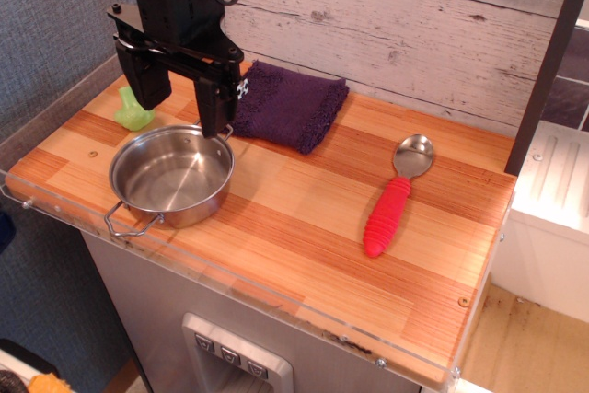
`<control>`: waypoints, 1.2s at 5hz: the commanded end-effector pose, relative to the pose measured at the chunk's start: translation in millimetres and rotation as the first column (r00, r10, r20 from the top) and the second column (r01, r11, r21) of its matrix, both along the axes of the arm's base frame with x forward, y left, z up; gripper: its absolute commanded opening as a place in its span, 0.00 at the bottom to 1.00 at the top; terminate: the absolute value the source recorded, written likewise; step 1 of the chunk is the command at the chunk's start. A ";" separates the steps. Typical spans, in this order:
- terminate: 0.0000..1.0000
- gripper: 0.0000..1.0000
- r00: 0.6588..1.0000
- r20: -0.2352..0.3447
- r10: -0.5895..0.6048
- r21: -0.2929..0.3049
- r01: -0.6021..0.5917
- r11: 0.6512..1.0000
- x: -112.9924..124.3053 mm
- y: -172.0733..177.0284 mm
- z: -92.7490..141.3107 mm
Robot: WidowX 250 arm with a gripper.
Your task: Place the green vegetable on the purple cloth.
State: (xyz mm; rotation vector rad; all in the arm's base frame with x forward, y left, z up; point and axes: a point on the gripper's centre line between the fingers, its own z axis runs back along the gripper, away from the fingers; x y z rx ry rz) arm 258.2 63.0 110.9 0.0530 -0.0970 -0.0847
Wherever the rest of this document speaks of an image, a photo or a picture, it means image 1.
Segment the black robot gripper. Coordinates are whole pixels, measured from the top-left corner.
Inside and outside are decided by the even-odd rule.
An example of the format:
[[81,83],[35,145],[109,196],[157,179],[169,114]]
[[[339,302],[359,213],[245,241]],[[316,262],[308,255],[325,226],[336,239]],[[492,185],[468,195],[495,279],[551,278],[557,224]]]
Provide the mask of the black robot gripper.
[[136,0],[113,6],[115,47],[135,99],[153,110],[171,94],[168,69],[156,57],[208,59],[231,73],[194,81],[202,135],[213,138],[237,115],[243,52],[221,31],[225,8],[237,0]]

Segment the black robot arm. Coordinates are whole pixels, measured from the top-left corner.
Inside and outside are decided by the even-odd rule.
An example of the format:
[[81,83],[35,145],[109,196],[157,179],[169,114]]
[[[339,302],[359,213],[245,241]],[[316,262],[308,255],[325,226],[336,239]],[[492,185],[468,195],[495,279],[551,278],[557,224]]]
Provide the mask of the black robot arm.
[[221,22],[237,1],[136,0],[110,7],[121,69],[145,110],[171,95],[175,73],[194,84],[203,137],[215,137],[235,119],[244,54]]

